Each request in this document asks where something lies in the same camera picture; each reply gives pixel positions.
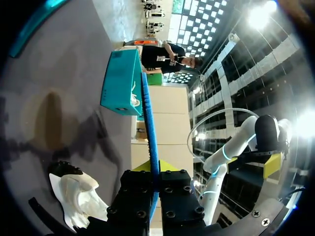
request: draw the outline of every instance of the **black t-shirt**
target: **black t-shirt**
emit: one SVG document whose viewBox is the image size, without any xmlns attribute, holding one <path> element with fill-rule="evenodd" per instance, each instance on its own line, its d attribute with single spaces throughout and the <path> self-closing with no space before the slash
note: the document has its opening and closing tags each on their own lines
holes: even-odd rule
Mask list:
<svg viewBox="0 0 315 236">
<path fill-rule="evenodd" d="M 182 47 L 172 43 L 168 44 L 178 57 L 185 56 L 185 51 Z M 169 54 L 164 47 L 143 46 L 141 62 L 146 69 L 161 68 L 162 74 L 177 72 L 183 68 L 183 65 L 169 59 Z"/>
</svg>

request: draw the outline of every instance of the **gray floor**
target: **gray floor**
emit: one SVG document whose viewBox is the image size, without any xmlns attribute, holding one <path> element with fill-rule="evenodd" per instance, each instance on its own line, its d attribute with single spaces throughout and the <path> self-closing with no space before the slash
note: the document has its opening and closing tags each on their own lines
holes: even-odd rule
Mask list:
<svg viewBox="0 0 315 236">
<path fill-rule="evenodd" d="M 141 0 L 93 0 L 93 3 L 114 48 L 121 47 L 123 41 L 145 36 Z"/>
<path fill-rule="evenodd" d="M 131 119 L 101 108 L 99 100 L 114 47 L 142 36 L 134 2 L 72 0 L 18 59 L 8 59 L 0 83 L 1 167 L 17 204 L 43 234 L 50 231 L 28 200 L 36 197 L 63 223 L 47 179 L 52 161 L 70 161 L 94 177 L 108 204 L 131 167 Z"/>
</svg>

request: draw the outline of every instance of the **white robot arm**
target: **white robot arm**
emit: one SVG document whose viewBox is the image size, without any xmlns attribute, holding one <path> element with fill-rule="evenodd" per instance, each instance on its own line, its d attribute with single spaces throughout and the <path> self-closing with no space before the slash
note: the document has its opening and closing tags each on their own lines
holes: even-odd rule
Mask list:
<svg viewBox="0 0 315 236">
<path fill-rule="evenodd" d="M 239 132 L 231 138 L 223 147 L 206 159 L 203 169 L 212 173 L 202 194 L 201 205 L 205 208 L 204 221 L 206 225 L 211 225 L 213 216 L 219 200 L 220 190 L 225 174 L 227 173 L 227 162 L 232 157 L 239 156 L 249 146 L 251 151 L 257 150 L 257 139 L 255 124 L 257 117 L 247 118 L 240 127 Z M 291 140 L 291 123 L 287 119 L 282 119 L 276 123 L 277 138 L 280 130 L 287 142 Z"/>
</svg>

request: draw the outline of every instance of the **eyeglasses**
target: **eyeglasses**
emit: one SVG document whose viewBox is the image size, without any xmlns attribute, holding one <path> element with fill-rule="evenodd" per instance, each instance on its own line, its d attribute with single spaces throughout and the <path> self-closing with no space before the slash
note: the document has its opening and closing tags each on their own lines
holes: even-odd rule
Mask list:
<svg viewBox="0 0 315 236">
<path fill-rule="evenodd" d="M 190 66 L 190 67 L 193 67 L 193 66 L 192 66 L 192 60 L 193 60 L 193 58 L 190 58 L 190 59 L 189 59 L 189 62 L 188 62 L 188 66 Z"/>
</svg>

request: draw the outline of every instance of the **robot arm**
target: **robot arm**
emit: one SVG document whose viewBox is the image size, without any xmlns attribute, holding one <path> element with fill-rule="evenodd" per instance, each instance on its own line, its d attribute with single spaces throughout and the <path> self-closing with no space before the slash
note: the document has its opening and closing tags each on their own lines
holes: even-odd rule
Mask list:
<svg viewBox="0 0 315 236">
<path fill-rule="evenodd" d="M 263 142 L 265 138 L 264 133 L 266 132 L 266 139 L 273 140 L 268 138 L 268 135 L 270 135 L 268 131 L 270 130 L 273 131 L 272 136 L 276 136 L 275 138 L 277 140 L 279 138 L 281 141 L 288 143 L 291 141 L 292 127 L 290 121 L 287 119 L 282 119 L 277 122 L 270 116 L 263 117 L 258 122 L 260 127 L 259 130 L 255 130 L 257 120 L 258 118 L 255 116 L 247 118 L 241 125 L 239 132 L 211 157 L 206 159 L 204 163 L 203 169 L 212 173 L 211 178 L 208 180 L 204 188 L 201 200 L 201 205 L 205 208 L 204 221 L 206 225 L 213 224 L 212 220 L 219 200 L 222 182 L 225 174 L 227 173 L 227 162 L 232 160 L 232 157 L 241 155 L 247 146 L 249 146 L 251 151 L 256 151 L 256 134 L 259 134 L 260 142 Z"/>
</svg>

